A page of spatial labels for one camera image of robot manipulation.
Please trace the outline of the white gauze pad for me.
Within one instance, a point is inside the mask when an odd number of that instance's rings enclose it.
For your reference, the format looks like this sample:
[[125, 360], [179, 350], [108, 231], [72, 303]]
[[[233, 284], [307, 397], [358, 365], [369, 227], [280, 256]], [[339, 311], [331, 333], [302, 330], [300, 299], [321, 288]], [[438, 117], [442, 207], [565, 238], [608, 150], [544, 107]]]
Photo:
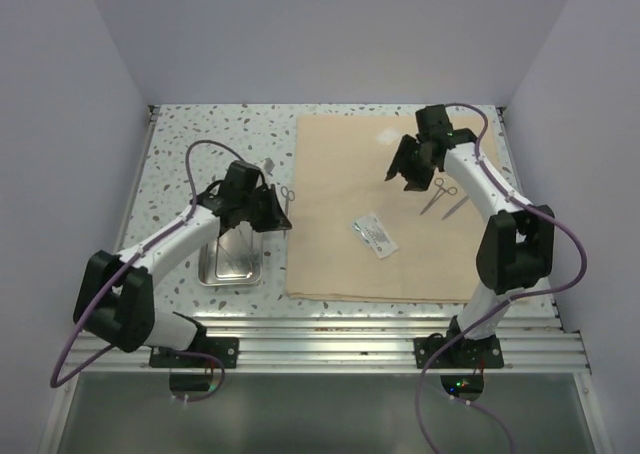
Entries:
[[273, 169], [275, 167], [274, 162], [271, 158], [266, 158], [263, 163], [263, 171], [266, 175], [271, 176]]
[[396, 129], [386, 128], [377, 136], [377, 141], [382, 145], [392, 145], [400, 137], [401, 133]]

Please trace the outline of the steel hemostat forceps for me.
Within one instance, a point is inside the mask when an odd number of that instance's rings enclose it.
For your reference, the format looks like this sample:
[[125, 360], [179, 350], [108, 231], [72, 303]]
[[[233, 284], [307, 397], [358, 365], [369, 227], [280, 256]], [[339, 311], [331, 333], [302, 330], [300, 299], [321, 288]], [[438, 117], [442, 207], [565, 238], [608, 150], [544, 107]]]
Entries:
[[434, 181], [436, 191], [425, 207], [420, 211], [420, 216], [424, 215], [440, 198], [445, 195], [455, 196], [458, 189], [455, 185], [449, 185], [442, 177], [437, 177]]

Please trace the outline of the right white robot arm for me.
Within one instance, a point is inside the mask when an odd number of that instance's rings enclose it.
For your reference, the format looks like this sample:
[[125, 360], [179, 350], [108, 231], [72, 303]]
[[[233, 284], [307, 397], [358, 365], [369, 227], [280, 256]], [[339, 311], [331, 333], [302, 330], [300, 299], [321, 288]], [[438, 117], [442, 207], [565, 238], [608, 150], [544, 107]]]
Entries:
[[401, 138], [386, 177], [401, 175], [408, 191], [426, 190], [436, 172], [448, 174], [480, 213], [485, 230], [476, 254], [479, 284], [444, 336], [424, 344], [431, 365], [470, 368], [504, 365], [496, 329], [518, 295], [551, 272], [554, 213], [513, 190], [468, 129]]

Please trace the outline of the steel tweezers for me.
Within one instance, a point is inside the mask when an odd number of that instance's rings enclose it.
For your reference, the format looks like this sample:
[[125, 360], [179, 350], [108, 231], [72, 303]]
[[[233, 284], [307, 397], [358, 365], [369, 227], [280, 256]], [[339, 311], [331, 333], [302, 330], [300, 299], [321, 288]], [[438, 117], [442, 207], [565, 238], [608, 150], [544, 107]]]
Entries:
[[236, 245], [218, 245], [216, 273], [220, 276], [231, 275], [248, 275], [251, 271], [247, 271], [240, 266], [238, 260], [238, 246]]
[[255, 232], [248, 225], [243, 224], [238, 228], [238, 260], [240, 266], [247, 271], [255, 269], [257, 241], [255, 240]]

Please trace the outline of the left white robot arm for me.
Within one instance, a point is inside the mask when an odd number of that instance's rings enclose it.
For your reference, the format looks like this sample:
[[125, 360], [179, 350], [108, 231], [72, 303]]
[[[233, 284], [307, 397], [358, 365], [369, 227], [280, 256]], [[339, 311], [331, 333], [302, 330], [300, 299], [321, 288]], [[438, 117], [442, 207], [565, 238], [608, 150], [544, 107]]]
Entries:
[[116, 254], [99, 251], [88, 261], [73, 322], [123, 352], [142, 346], [172, 350], [185, 366], [208, 353], [204, 328], [195, 319], [155, 307], [154, 289], [192, 253], [247, 223], [256, 232], [292, 228], [276, 187], [250, 191], [220, 187], [203, 192], [166, 227]]

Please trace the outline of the small steel scissors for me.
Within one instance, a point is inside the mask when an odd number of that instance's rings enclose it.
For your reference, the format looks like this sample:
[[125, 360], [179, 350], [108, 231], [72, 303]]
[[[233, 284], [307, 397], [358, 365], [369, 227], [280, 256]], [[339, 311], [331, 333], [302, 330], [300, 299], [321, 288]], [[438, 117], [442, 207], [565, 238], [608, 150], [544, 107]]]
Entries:
[[286, 185], [280, 187], [280, 194], [284, 200], [284, 213], [289, 217], [290, 205], [295, 201], [296, 195], [293, 189]]

